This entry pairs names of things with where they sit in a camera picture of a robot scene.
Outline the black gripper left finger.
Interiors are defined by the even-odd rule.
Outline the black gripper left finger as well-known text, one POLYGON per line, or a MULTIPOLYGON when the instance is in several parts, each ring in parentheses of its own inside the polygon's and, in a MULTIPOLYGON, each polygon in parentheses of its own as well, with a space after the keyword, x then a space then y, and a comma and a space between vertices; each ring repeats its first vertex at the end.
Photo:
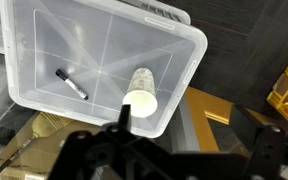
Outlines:
POLYGON ((123 105, 120 111, 119 119, 118 119, 118 126, 129 130, 131 127, 131 106, 129 104, 123 105))

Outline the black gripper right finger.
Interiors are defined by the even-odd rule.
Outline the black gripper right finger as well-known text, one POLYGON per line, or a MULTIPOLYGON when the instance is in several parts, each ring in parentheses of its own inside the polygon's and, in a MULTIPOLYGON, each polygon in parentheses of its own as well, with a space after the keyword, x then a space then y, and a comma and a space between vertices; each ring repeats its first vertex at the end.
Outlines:
POLYGON ((278 180, 285 152, 286 132, 277 126, 265 126, 245 168, 247 180, 278 180))

